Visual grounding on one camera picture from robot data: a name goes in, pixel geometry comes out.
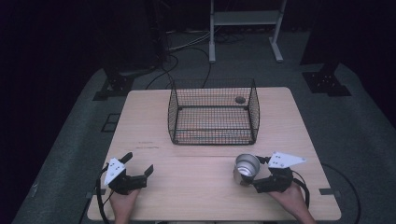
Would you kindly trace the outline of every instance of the human hand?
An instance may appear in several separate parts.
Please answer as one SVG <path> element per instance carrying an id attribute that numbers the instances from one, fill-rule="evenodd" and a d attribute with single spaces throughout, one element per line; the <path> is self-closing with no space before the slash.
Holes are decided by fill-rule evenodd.
<path id="1" fill-rule="evenodd" d="M 114 212 L 115 224 L 127 224 L 131 219 L 134 203 L 140 189 L 134 189 L 128 192 L 128 195 L 118 194 L 114 192 L 110 197 L 111 208 Z"/>
<path id="2" fill-rule="evenodd" d="M 300 186 L 294 182 L 284 192 L 268 192 L 282 207 L 304 224 L 317 223 L 306 207 Z"/>

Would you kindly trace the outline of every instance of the white metal frame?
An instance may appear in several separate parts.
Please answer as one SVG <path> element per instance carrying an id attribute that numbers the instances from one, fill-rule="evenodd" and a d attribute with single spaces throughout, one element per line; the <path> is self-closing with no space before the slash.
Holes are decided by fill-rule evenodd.
<path id="1" fill-rule="evenodd" d="M 274 24 L 276 26 L 274 35 L 269 37 L 271 47 L 276 57 L 276 61 L 283 62 L 283 57 L 277 46 L 280 25 L 283 20 L 287 0 L 282 0 L 279 10 L 268 11 L 225 11 L 215 12 L 214 1 L 210 2 L 210 40 L 209 40 L 209 61 L 216 61 L 215 46 L 215 26 L 218 25 L 261 25 Z"/>

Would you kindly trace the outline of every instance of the small object in basket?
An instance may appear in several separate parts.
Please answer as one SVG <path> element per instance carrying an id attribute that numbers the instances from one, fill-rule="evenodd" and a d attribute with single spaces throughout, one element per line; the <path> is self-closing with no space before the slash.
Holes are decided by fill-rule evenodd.
<path id="1" fill-rule="evenodd" d="M 243 104 L 245 101 L 246 101 L 246 99 L 245 99 L 245 97 L 243 97 L 243 96 L 237 96 L 237 97 L 235 97 L 235 101 L 238 103 L 238 104 Z"/>

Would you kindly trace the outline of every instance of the dark background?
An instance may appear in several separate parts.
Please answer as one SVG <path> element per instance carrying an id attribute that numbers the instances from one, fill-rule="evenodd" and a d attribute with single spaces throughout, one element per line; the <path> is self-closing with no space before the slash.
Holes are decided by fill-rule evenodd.
<path id="1" fill-rule="evenodd" d="M 7 0 L 0 4 L 0 219 L 5 223 L 14 218 L 94 72 L 104 64 L 158 65 L 163 46 L 158 34 L 152 33 L 153 26 L 159 32 L 158 24 L 153 24 L 156 20 L 163 21 L 164 30 L 177 31 L 207 29 L 209 24 L 208 0 L 163 1 L 160 17 L 149 0 L 111 2 Z M 216 7 L 277 7 L 274 1 L 258 0 L 228 4 L 217 0 Z M 289 1 L 282 30 L 311 30 L 302 64 L 336 57 L 359 76 L 396 126 L 393 9 L 390 0 Z"/>

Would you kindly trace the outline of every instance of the white shelf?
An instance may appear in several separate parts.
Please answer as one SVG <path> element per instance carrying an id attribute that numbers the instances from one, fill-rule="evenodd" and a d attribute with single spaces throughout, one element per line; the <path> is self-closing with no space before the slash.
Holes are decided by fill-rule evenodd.
<path id="1" fill-rule="evenodd" d="M 215 12 L 214 25 L 276 24 L 278 16 L 278 10 Z"/>

